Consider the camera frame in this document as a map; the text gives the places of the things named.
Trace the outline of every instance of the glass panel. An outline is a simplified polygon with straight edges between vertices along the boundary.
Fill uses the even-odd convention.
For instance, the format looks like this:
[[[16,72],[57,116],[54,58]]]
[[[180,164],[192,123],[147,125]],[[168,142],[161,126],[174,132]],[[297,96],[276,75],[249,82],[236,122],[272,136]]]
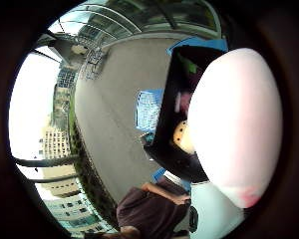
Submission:
[[[192,24],[202,26],[216,31],[215,21],[209,9],[201,4],[194,3],[173,3],[161,5],[163,10],[168,12],[176,23]]]

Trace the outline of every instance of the window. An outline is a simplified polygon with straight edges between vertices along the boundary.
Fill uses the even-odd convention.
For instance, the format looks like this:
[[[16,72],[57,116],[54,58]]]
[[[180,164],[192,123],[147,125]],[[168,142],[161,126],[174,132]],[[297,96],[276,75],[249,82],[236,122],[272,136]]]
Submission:
[[[103,227],[99,225],[99,226],[96,226],[96,229],[101,231],[101,230],[103,230]]]

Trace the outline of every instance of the white object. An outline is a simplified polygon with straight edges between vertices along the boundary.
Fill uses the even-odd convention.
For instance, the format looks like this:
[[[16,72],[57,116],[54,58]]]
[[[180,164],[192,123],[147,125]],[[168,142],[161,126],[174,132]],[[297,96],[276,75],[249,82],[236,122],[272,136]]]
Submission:
[[[198,219],[190,239],[222,238],[244,219],[243,209],[236,207],[210,182],[191,184],[191,206]]]
[[[213,61],[191,98],[187,123],[209,180],[241,208],[254,205],[274,172],[282,110],[274,77],[255,51]]]

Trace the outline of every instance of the sky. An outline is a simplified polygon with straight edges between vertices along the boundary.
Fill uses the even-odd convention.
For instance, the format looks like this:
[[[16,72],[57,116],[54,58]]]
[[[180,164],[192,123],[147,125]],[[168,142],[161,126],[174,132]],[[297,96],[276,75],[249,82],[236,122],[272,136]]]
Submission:
[[[23,63],[9,109],[9,138],[15,157],[34,159],[37,156],[40,159],[41,128],[46,125],[52,111],[59,71],[59,63],[34,54],[28,55]]]

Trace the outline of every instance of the concrete floor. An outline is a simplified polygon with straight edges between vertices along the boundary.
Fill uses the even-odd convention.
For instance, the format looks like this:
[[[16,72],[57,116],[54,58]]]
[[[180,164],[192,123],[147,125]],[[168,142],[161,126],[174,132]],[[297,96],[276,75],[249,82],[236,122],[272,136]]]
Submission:
[[[140,90],[164,87],[173,39],[139,39],[109,49],[96,79],[79,79],[76,116],[88,151],[113,198],[119,202],[131,186],[151,180],[158,169],[149,161],[135,128]]]

